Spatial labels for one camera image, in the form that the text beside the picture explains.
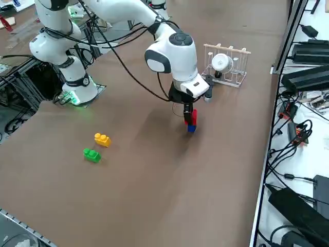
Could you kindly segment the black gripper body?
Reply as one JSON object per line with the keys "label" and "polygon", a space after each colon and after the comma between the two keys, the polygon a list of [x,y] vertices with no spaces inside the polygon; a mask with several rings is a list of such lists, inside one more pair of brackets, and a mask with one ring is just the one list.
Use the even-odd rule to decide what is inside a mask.
{"label": "black gripper body", "polygon": [[171,86],[168,92],[169,102],[179,103],[179,104],[192,104],[198,101],[198,98],[193,98],[192,96],[179,91],[175,86]]}

